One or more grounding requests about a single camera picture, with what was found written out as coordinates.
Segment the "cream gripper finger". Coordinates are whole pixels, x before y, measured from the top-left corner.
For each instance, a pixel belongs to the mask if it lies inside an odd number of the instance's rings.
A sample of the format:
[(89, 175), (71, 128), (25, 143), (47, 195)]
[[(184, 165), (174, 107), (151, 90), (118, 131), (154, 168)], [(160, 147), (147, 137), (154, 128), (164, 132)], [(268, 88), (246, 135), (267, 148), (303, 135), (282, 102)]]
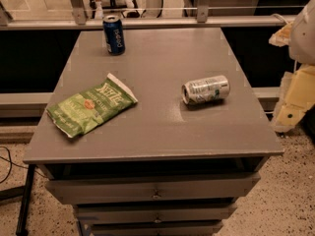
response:
[(302, 64), (294, 73), (285, 72), (271, 121), (273, 129), (278, 133), (288, 132), (314, 105), (315, 67)]
[(289, 45), (292, 25), (293, 22), (290, 22), (279, 29), (277, 32), (273, 33), (269, 38), (269, 43), (277, 47)]

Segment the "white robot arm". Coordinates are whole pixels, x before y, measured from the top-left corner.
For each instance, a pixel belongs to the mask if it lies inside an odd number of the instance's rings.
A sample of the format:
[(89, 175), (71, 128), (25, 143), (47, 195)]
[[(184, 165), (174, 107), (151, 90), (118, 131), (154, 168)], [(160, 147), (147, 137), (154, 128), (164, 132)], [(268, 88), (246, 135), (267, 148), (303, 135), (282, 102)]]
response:
[(315, 0), (310, 0), (293, 22), (273, 33), (269, 43), (288, 46), (299, 68), (285, 72), (271, 125), (278, 133), (293, 129), (315, 105)]

